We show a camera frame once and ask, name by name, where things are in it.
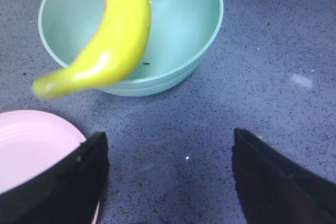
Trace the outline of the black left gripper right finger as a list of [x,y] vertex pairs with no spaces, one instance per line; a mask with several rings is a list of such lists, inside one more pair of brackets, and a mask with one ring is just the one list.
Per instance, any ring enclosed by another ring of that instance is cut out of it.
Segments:
[[232,168],[248,223],[335,223],[335,183],[234,130]]

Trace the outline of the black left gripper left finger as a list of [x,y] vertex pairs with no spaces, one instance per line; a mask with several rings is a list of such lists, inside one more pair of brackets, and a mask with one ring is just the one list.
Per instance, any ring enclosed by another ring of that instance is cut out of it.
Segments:
[[1,194],[1,223],[92,223],[108,180],[108,141],[97,132],[57,164]]

